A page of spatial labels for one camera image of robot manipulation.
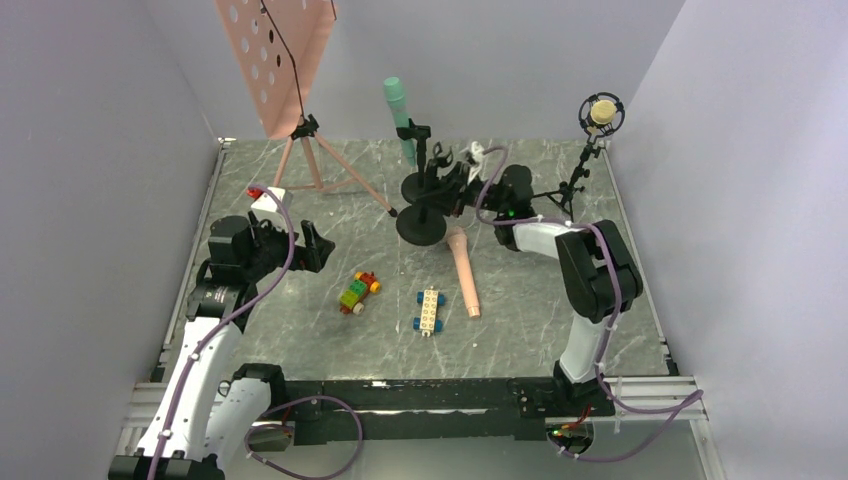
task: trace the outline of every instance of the toy car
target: toy car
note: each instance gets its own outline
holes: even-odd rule
[[[362,303],[362,300],[364,300],[369,293],[378,293],[379,291],[380,282],[377,281],[377,277],[374,276],[374,272],[356,272],[356,275],[353,276],[353,283],[351,283],[350,286],[347,287],[347,290],[345,290],[339,297],[339,303],[341,304],[339,311],[345,315],[348,313],[359,315],[363,310],[365,310],[365,305]]]
[[[441,332],[442,321],[436,320],[436,310],[445,304],[445,296],[430,287],[418,292],[418,303],[421,304],[421,316],[412,319],[412,328],[425,337]]]

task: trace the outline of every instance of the black round base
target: black round base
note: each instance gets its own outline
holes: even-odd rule
[[[401,210],[397,222],[395,222],[395,228],[397,228],[400,238],[408,243],[419,247],[428,247],[445,238],[448,223],[438,212],[432,211],[426,212],[427,214],[422,221],[422,208],[426,207],[411,205]]]
[[[418,197],[421,195],[421,188],[418,186],[417,173],[413,173],[403,179],[403,183],[400,184],[400,194],[406,200],[406,203],[410,205],[418,200]]]

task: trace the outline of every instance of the white wall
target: white wall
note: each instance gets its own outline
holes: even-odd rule
[[[0,477],[104,478],[217,151],[141,2],[0,2]]]
[[[728,478],[848,470],[848,4],[689,0],[614,140]]]
[[[262,137],[213,2],[147,4],[215,133]],[[382,82],[397,75],[434,136],[582,138],[580,103],[600,90],[629,101],[683,0],[336,4],[307,105],[325,135],[392,137]]]

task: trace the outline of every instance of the pink board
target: pink board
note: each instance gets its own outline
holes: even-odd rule
[[[285,40],[297,64],[303,102],[312,87],[321,55],[333,30],[334,6],[326,0],[215,0],[244,81],[253,97],[259,121],[268,138],[289,136],[300,119],[294,69]]]

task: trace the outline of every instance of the tripod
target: tripod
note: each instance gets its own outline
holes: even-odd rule
[[[353,177],[342,182],[333,183],[330,185],[325,185],[324,180],[321,177],[321,171],[318,170],[318,164],[315,162],[315,153],[312,150],[312,144],[309,142],[309,137],[315,138],[315,141],[318,142],[318,145],[324,147],[330,156],[336,159],[339,162],[339,165],[344,167],[345,170]],[[286,170],[286,164],[289,161],[289,157],[291,156],[292,146],[294,145],[295,140],[300,140],[300,143],[303,147],[303,153],[306,156],[306,163],[309,165],[309,171],[312,173],[312,184],[310,185],[301,185],[296,187],[287,187],[287,190],[307,190],[307,189],[315,189],[321,193],[328,192],[330,190],[334,190],[336,188],[349,185],[353,182],[359,182],[365,190],[374,197],[374,200],[380,203],[383,208],[389,212],[389,215],[392,217],[397,217],[397,210],[392,208],[389,205],[389,202],[383,198],[379,193],[377,193],[374,188],[362,178],[362,175],[359,174],[356,170],[354,170],[353,166],[341,156],[339,152],[337,152],[332,146],[330,146],[327,139],[322,137],[321,134],[318,133],[318,121],[315,120],[315,117],[312,115],[308,115],[307,118],[300,118],[300,122],[297,128],[294,129],[294,132],[286,139],[286,146],[283,148],[283,157],[280,159],[280,166],[277,167],[277,174],[274,175],[274,187],[280,186],[280,180],[283,178],[283,172]]]

